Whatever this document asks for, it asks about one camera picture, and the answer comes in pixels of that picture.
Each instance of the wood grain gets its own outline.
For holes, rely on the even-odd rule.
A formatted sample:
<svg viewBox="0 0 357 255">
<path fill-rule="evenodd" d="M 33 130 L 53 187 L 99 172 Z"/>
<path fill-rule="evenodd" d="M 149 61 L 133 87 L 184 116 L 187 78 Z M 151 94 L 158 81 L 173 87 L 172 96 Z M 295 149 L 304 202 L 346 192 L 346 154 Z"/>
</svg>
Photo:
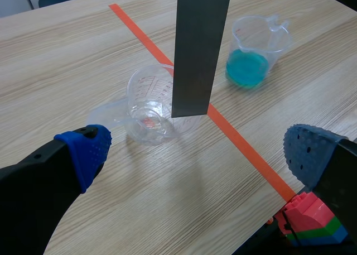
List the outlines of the wood grain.
<svg viewBox="0 0 357 255">
<path fill-rule="evenodd" d="M 173 60 L 176 0 L 75 0 L 0 19 L 0 167 L 83 126 L 156 63 L 108 8 L 119 4 Z M 279 13 L 293 44 L 263 85 L 225 78 L 233 21 Z M 308 123 L 357 137 L 357 13 L 334 0 L 231 0 L 211 102 L 295 191 L 282 137 Z M 231 254 L 283 199 L 208 118 L 158 147 L 113 131 L 108 161 L 46 254 Z"/>
</svg>

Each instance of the pink lego block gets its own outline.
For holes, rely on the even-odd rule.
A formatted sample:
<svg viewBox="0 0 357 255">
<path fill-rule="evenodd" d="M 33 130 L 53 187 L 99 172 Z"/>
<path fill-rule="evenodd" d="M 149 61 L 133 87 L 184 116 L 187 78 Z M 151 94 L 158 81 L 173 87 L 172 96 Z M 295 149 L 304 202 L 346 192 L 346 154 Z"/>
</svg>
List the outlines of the pink lego block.
<svg viewBox="0 0 357 255">
<path fill-rule="evenodd" d="M 283 234 L 292 233 L 284 228 L 286 221 L 283 210 L 296 233 L 324 228 L 334 217 L 332 211 L 314 193 L 301 193 L 275 215 Z"/>
</svg>

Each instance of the empty measuring cup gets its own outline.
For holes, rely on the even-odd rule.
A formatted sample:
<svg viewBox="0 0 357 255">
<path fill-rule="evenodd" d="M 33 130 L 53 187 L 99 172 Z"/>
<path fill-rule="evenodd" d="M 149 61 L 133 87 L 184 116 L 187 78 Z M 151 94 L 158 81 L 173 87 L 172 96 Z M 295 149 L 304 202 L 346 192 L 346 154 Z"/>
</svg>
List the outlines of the empty measuring cup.
<svg viewBox="0 0 357 255">
<path fill-rule="evenodd" d="M 278 18 L 246 16 L 234 22 L 226 65 L 226 75 L 233 83 L 247 88 L 256 86 L 289 47 L 288 21 L 279 25 Z"/>
<path fill-rule="evenodd" d="M 136 71 L 127 96 L 102 105 L 88 116 L 87 124 L 108 129 L 123 125 L 135 141 L 159 145 L 195 129 L 200 117 L 171 118 L 173 67 L 156 64 Z"/>
</svg>

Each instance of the orange tape line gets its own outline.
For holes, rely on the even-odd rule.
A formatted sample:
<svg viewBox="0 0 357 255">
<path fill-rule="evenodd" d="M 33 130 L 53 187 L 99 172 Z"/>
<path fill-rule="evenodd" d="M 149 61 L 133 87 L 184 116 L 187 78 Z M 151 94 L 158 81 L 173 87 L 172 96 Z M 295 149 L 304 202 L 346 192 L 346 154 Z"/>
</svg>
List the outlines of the orange tape line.
<svg viewBox="0 0 357 255">
<path fill-rule="evenodd" d="M 166 57 L 166 55 L 154 44 L 154 42 L 151 41 L 151 39 L 117 4 L 111 4 L 109 7 L 143 43 L 143 45 L 148 49 L 148 51 L 150 51 L 158 62 L 173 66 L 173 63 L 169 60 L 169 58 Z M 242 135 L 239 134 L 237 130 L 235 130 L 235 128 L 211 103 L 208 106 L 207 115 L 286 202 L 290 201 L 290 199 L 295 196 L 295 192 L 269 166 L 269 164 L 265 162 L 260 154 L 242 137 Z"/>
</svg>

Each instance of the stacked building blocks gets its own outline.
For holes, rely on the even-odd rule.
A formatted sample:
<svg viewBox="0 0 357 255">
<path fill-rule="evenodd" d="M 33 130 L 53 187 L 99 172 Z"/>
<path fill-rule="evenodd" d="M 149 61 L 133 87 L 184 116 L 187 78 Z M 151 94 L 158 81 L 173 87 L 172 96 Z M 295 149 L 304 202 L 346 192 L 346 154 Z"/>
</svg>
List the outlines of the stacked building blocks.
<svg viewBox="0 0 357 255">
<path fill-rule="evenodd" d="M 303 246 L 339 244 L 347 236 L 339 220 L 314 193 L 301 193 L 275 215 L 281 232 L 294 246 L 298 243 L 292 231 L 286 227 L 283 211 Z"/>
</svg>

